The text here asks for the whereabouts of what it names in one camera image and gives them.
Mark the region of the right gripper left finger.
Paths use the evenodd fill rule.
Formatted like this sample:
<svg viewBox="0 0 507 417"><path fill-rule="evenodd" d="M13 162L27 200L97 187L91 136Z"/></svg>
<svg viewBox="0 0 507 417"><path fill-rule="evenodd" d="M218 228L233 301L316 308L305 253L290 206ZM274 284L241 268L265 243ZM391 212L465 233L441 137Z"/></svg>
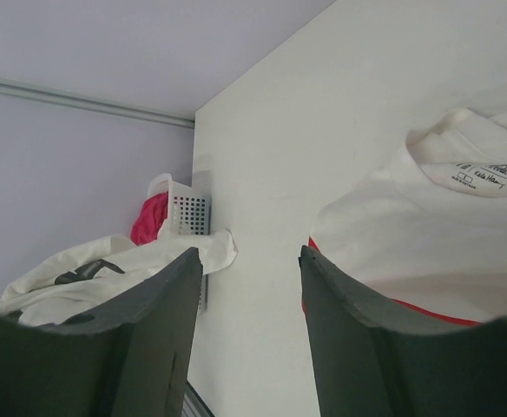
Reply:
<svg viewBox="0 0 507 417"><path fill-rule="evenodd" d="M61 324L0 315L0 416L180 415L202 276L190 248Z"/></svg>

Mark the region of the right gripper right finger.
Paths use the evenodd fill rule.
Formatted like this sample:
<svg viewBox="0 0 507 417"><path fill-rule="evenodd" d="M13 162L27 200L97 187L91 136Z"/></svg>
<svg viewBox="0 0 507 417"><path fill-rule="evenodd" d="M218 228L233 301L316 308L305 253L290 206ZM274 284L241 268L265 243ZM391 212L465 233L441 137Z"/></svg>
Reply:
<svg viewBox="0 0 507 417"><path fill-rule="evenodd" d="M405 307L319 251L299 258L324 416L507 416L507 317L471 327Z"/></svg>

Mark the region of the white red-print t-shirt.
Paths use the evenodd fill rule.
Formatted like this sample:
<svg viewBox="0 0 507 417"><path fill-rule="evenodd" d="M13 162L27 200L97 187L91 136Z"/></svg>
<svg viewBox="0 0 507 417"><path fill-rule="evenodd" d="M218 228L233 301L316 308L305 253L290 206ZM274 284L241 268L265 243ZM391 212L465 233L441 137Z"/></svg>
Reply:
<svg viewBox="0 0 507 417"><path fill-rule="evenodd" d="M471 325L507 315L507 113L452 111L325 206L309 244L420 313Z"/></svg>

